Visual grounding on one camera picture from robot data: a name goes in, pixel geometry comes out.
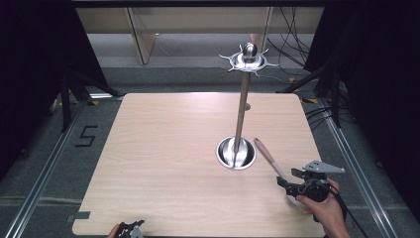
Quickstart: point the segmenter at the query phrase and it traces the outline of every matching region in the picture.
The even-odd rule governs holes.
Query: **wooden tabletop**
[[[105,235],[144,219],[145,236],[320,237],[276,184],[257,152],[243,171],[220,165],[216,147],[235,135],[239,93],[127,94],[80,206],[77,235]],[[282,170],[320,160],[298,97],[250,93],[242,136],[259,138]],[[289,181],[303,180],[288,177]]]

